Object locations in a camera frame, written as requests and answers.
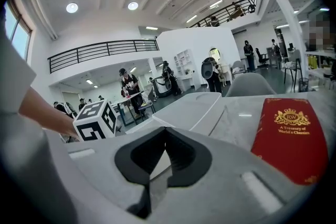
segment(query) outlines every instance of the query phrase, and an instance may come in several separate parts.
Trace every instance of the floor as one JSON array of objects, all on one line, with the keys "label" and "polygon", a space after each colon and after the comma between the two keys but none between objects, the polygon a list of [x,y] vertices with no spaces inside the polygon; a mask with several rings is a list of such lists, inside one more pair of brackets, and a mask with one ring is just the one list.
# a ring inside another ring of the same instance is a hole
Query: floor
[{"label": "floor", "polygon": [[[287,71],[287,75],[286,75],[286,83],[283,83],[283,79],[285,76],[285,73],[282,72],[281,70],[277,69],[277,68],[258,68],[256,69],[256,72],[261,74],[266,80],[267,82],[271,85],[271,87],[273,88],[273,90],[275,90],[276,93],[287,93],[287,92],[293,92],[293,83],[292,83],[292,79],[291,79],[291,75],[290,75],[290,71]],[[223,87],[223,92],[222,92],[222,96],[224,97],[227,93],[227,91],[229,90],[230,85],[227,85],[226,87]],[[296,92],[298,92],[298,83],[296,83]],[[196,92],[207,92],[209,91],[209,89],[207,89],[206,86],[202,86],[201,88],[199,88]],[[164,98],[159,98],[155,103],[154,103],[154,107],[156,109],[156,111],[159,111],[161,109],[163,109],[164,107],[170,105],[171,103],[175,102],[176,100],[180,99],[181,97],[185,96],[186,94],[189,93],[193,93],[195,92],[194,89],[189,89],[186,92],[183,92],[181,95],[178,96],[173,96],[170,95],[168,97],[164,97]],[[147,109],[146,110],[146,115],[147,118],[150,118],[152,115],[152,111],[151,109]],[[126,122],[130,122],[131,121],[131,115],[129,112],[126,113],[125,115],[126,118]],[[128,126],[122,126],[120,132],[117,134],[118,135],[124,135],[126,131],[130,130],[131,128],[135,127],[135,123],[130,124]]]}]

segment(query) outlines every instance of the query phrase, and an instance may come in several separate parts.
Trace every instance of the trash bin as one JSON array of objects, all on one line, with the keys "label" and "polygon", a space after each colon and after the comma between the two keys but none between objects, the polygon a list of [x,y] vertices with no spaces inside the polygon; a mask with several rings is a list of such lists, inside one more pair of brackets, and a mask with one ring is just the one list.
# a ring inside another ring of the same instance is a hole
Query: trash bin
[{"label": "trash bin", "polygon": [[309,79],[300,78],[299,79],[299,92],[308,92]]}]

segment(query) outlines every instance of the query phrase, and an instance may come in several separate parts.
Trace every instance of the window frame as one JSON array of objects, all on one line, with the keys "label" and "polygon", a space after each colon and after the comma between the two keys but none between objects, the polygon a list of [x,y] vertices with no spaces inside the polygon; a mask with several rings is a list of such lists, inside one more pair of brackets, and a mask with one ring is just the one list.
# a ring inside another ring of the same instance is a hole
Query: window frame
[{"label": "window frame", "polygon": [[22,29],[27,33],[28,37],[27,37],[27,41],[26,41],[26,46],[25,46],[25,54],[24,54],[24,60],[27,61],[27,56],[28,56],[28,48],[29,48],[29,42],[30,42],[30,38],[32,36],[32,30],[29,28],[29,26],[27,25],[27,23],[25,22],[25,20],[22,18],[22,15],[20,14],[20,12],[18,11],[14,0],[7,0],[7,5],[10,9],[10,11],[12,12],[14,18],[16,19],[16,23],[15,26],[13,28],[13,31],[10,35],[10,42],[13,42],[13,38],[17,29],[17,26],[20,24],[20,26],[22,27]]}]

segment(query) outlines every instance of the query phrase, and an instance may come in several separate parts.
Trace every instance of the gold crest emblem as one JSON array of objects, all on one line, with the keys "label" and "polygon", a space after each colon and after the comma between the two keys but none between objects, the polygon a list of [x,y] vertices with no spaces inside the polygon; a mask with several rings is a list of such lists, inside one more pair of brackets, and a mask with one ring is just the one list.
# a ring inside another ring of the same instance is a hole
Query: gold crest emblem
[{"label": "gold crest emblem", "polygon": [[285,109],[284,113],[278,111],[278,114],[275,114],[274,122],[284,125],[309,125],[310,121],[308,117],[303,114],[302,111],[296,113],[294,109]]}]

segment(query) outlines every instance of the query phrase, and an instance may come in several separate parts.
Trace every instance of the window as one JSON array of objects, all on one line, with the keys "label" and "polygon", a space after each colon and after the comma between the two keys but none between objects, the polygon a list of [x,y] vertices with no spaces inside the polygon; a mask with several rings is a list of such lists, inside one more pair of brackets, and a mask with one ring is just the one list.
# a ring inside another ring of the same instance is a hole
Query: window
[{"label": "window", "polygon": [[5,3],[6,10],[6,36],[23,59],[27,58],[29,38],[32,31],[29,29],[14,2],[8,0]]}]

